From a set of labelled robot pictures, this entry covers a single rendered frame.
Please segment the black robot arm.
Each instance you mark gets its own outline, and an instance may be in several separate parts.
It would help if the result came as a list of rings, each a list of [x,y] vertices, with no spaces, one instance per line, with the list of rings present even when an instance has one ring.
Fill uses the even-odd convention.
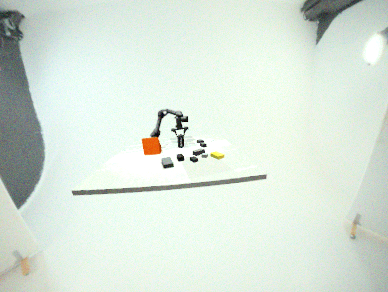
[[[163,114],[163,112],[166,112]],[[154,137],[159,137],[159,134],[160,134],[160,130],[159,130],[159,127],[160,127],[160,123],[161,123],[161,119],[167,114],[167,113],[170,113],[170,114],[173,114],[173,115],[176,115],[174,118],[176,118],[176,123],[180,123],[181,121],[182,122],[188,122],[188,116],[183,116],[183,113],[180,111],[180,110],[168,110],[168,109],[165,109],[165,110],[161,110],[158,112],[158,120],[157,120],[157,124],[156,124],[156,128],[153,130],[153,132],[150,134],[151,138],[154,138]]]

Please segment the yellow flat box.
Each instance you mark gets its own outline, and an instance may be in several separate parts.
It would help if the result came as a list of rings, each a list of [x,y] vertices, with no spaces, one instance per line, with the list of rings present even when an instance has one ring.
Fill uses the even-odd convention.
[[[214,158],[216,158],[216,159],[222,159],[222,158],[225,158],[225,154],[222,154],[222,153],[219,153],[219,152],[212,152],[212,153],[210,153],[210,156],[211,157],[214,157]]]

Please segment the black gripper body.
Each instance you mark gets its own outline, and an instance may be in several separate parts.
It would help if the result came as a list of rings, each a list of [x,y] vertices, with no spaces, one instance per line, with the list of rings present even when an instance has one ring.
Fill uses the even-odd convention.
[[[188,126],[186,126],[186,127],[182,128],[182,122],[180,122],[180,123],[176,123],[176,125],[177,125],[177,128],[176,128],[176,129],[174,129],[174,128],[171,128],[171,132],[174,132],[174,131],[176,131],[176,130],[182,130],[182,129],[184,129],[184,130],[188,130],[188,129],[189,129],[189,127],[188,127]]]

